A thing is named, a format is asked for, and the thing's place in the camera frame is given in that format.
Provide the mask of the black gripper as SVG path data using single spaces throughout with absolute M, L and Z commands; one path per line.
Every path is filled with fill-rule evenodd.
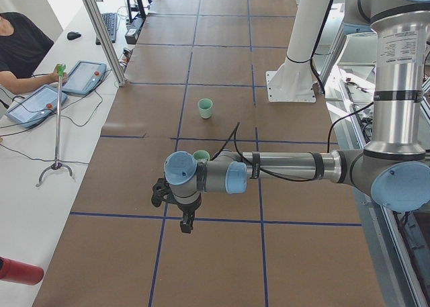
M 193 224 L 196 210 L 201 206 L 201 203 L 201 199 L 197 199 L 190 204 L 181 204 L 177 202 L 177 207 L 183 213 L 182 220 L 179 223 L 182 233 L 191 233 L 194 229 Z

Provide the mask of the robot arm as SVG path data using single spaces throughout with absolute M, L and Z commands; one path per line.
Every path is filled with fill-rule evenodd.
M 249 179 L 277 177 L 347 184 L 395 212 L 429 201 L 429 166 L 417 139 L 422 76 L 429 38 L 429 0 L 345 0 L 347 34 L 378 37 L 372 139 L 363 150 L 239 152 L 222 150 L 210 160 L 185 151 L 165 159 L 151 202 L 176 205 L 182 232 L 193 228 L 204 192 L 243 193 Z

